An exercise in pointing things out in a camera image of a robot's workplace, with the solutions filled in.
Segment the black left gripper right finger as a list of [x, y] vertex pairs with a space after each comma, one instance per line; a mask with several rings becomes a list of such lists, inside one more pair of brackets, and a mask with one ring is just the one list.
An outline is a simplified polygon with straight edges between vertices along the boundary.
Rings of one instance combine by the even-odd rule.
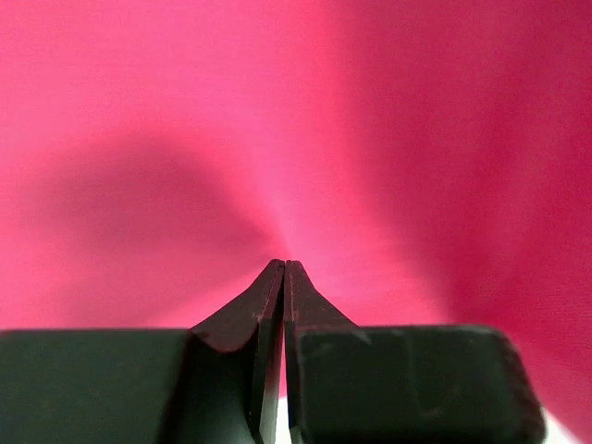
[[541, 443], [542, 406], [513, 344], [476, 325], [361, 327], [297, 261], [284, 274], [295, 443]]

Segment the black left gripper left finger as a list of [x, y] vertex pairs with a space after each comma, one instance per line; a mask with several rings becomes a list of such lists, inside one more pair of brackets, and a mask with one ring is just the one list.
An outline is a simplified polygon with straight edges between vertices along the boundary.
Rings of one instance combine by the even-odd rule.
[[272, 443], [285, 265], [191, 328], [1, 334], [5, 443]]

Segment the pink trousers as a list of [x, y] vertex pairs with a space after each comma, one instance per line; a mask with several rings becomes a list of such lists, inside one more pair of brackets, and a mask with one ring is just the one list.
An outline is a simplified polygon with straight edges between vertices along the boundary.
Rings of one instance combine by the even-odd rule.
[[2, 3], [2, 327], [188, 326], [273, 258], [503, 330], [589, 442], [590, 3]]

